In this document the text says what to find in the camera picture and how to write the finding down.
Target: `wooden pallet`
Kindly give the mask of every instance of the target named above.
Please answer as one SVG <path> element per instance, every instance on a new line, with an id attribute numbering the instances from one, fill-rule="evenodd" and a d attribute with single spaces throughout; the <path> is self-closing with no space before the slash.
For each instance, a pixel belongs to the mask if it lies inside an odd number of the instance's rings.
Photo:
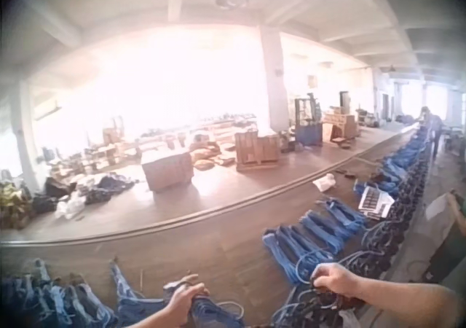
<path id="1" fill-rule="evenodd" d="M 277 134 L 259 136 L 258 131 L 235 133 L 237 170 L 278 166 L 280 138 Z"/>

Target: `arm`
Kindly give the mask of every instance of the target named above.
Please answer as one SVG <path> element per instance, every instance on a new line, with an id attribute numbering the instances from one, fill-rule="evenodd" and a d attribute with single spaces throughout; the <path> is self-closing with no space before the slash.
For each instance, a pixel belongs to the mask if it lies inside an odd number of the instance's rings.
<path id="1" fill-rule="evenodd" d="M 447 194 L 446 199 L 449 202 L 451 211 L 453 211 L 453 215 L 455 221 L 458 224 L 459 230 L 466 237 L 466 218 L 462 214 L 461 210 L 459 210 L 457 199 L 451 193 Z"/>
<path id="2" fill-rule="evenodd" d="M 208 294 L 203 283 L 178 288 L 166 308 L 128 328 L 178 328 L 188 321 L 192 299 L 198 294 Z"/>
<path id="3" fill-rule="evenodd" d="M 363 278 L 335 263 L 317 266 L 312 278 L 316 287 L 361 299 L 411 326 L 454 327 L 464 308 L 455 293 L 442 286 Z"/>

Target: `hand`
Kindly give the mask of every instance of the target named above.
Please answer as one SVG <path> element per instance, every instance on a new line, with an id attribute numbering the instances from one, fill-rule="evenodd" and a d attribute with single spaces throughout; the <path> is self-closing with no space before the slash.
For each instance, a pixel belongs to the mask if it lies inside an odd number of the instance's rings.
<path id="1" fill-rule="evenodd" d="M 189 275 L 183 277 L 181 280 L 186 282 L 192 282 L 197 279 L 198 275 Z M 189 309 L 192 305 L 192 299 L 194 296 L 203 294 L 209 295 L 209 291 L 205 288 L 203 283 L 199 283 L 193 286 L 180 286 L 173 293 L 173 296 L 164 309 L 164 317 L 167 328 L 179 327 L 186 324 L 188 321 Z"/>
<path id="2" fill-rule="evenodd" d="M 454 196 L 454 191 L 450 191 L 446 194 L 446 200 L 449 202 L 450 206 L 457 206 L 457 198 Z"/>
<path id="3" fill-rule="evenodd" d="M 311 275 L 316 288 L 325 287 L 345 297 L 356 297 L 362 278 L 337 263 L 319 264 Z"/>

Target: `paper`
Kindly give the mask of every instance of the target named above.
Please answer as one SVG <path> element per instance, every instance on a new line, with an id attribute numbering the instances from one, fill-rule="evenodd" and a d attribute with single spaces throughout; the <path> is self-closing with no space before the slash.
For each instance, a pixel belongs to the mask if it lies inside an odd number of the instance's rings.
<path id="1" fill-rule="evenodd" d="M 447 207 L 446 194 L 441 195 L 435 199 L 429 206 L 425 209 L 425 217 L 427 221 L 433 219 L 439 213 L 444 211 Z"/>
<path id="2" fill-rule="evenodd" d="M 372 219 L 385 219 L 395 200 L 375 187 L 367 186 L 359 203 L 359 210 Z"/>

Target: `ceiling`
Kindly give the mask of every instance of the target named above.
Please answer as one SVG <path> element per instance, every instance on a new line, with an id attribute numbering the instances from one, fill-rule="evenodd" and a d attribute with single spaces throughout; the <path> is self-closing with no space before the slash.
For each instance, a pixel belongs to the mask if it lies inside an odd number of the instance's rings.
<path id="1" fill-rule="evenodd" d="M 35 82 L 73 84 L 96 72 L 95 53 L 75 51 L 110 37 L 174 23 L 267 24 L 382 71 L 393 66 L 394 79 L 465 85 L 459 0 L 250 0 L 236 11 L 214 1 L 12 0 L 3 21 L 1 65 L 27 74 L 47 65 Z M 50 65 L 65 55 L 78 56 Z"/>

